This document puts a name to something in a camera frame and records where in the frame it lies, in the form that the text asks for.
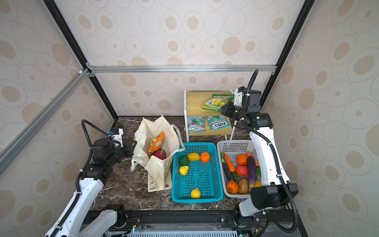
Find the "green yellow snack bag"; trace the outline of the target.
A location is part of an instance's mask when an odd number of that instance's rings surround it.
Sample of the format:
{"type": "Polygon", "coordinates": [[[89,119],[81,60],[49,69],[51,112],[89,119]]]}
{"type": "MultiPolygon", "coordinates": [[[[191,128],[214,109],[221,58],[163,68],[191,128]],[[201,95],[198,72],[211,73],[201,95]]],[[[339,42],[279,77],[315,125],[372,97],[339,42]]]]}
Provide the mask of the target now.
{"type": "Polygon", "coordinates": [[[226,105],[229,101],[233,101],[234,94],[213,94],[212,97],[202,106],[202,109],[221,112],[221,107],[226,105]]]}

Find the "orange pink snack bag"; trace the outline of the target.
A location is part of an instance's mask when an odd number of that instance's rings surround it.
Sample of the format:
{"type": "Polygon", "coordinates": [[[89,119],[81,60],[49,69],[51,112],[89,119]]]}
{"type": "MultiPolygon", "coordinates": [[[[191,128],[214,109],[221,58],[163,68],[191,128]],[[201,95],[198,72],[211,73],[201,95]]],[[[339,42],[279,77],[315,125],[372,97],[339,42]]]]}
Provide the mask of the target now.
{"type": "Polygon", "coordinates": [[[154,138],[151,142],[151,146],[148,150],[149,153],[153,153],[155,152],[156,150],[159,150],[160,147],[162,146],[163,144],[163,140],[164,140],[164,137],[165,137],[165,133],[162,132],[159,136],[157,136],[156,138],[154,138]]]}

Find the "pink dragon fruit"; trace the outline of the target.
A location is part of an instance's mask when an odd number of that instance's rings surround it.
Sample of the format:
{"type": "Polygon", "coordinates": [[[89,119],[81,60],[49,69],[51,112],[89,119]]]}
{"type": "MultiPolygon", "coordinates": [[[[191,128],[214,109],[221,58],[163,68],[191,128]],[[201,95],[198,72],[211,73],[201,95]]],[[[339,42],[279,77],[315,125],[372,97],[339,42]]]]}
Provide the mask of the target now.
{"type": "Polygon", "coordinates": [[[153,152],[153,156],[157,157],[160,160],[165,160],[167,158],[166,151],[163,149],[163,146],[160,146],[159,149],[153,152]]]}

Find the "floral cream grocery tote bag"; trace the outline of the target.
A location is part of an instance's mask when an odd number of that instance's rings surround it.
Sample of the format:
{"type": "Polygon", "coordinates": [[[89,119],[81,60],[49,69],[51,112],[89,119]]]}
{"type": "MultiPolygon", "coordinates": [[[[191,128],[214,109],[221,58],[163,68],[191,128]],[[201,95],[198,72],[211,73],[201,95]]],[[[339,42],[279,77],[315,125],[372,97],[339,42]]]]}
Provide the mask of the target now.
{"type": "Polygon", "coordinates": [[[178,127],[170,124],[163,116],[155,121],[143,118],[135,132],[134,140],[137,145],[132,157],[131,171],[134,171],[136,165],[141,165],[147,170],[148,192],[171,189],[171,165],[174,155],[186,149],[178,127]],[[164,137],[158,145],[166,153],[166,158],[163,160],[150,150],[153,140],[162,134],[164,137]]]}

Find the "purple eggplant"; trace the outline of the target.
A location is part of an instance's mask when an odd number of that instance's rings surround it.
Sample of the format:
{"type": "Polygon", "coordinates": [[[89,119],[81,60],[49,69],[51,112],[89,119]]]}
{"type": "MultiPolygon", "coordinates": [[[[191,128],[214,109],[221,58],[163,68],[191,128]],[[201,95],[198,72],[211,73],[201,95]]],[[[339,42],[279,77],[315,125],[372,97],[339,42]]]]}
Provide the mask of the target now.
{"type": "Polygon", "coordinates": [[[247,168],[248,168],[248,184],[249,188],[253,188],[257,181],[257,166],[255,159],[252,156],[247,158],[247,168]]]}

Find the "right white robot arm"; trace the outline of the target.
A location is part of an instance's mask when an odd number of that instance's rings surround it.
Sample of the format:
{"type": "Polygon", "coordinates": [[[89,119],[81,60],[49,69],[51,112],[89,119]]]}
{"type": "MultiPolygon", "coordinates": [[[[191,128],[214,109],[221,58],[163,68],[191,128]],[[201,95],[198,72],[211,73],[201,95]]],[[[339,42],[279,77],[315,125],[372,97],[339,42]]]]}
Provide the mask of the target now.
{"type": "Polygon", "coordinates": [[[262,113],[258,104],[260,91],[240,87],[233,102],[222,107],[221,114],[240,122],[249,132],[261,168],[261,187],[252,188],[250,197],[239,204],[242,216],[253,216],[262,210],[291,205],[294,216],[298,211],[294,196],[299,189],[292,184],[281,164],[274,141],[273,124],[269,114],[262,113]]]}

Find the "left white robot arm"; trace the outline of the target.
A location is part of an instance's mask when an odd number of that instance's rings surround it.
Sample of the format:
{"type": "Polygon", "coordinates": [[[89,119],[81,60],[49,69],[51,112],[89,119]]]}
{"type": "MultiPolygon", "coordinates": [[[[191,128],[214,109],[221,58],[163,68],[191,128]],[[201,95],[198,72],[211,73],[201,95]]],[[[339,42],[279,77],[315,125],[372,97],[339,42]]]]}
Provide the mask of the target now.
{"type": "Polygon", "coordinates": [[[82,229],[82,224],[97,195],[113,172],[113,166],[122,159],[133,156],[137,141],[122,145],[117,140],[102,138],[90,146],[88,164],[80,171],[76,191],[56,223],[47,231],[47,237],[102,237],[115,224],[126,225],[126,214],[121,206],[111,205],[82,229]]]}

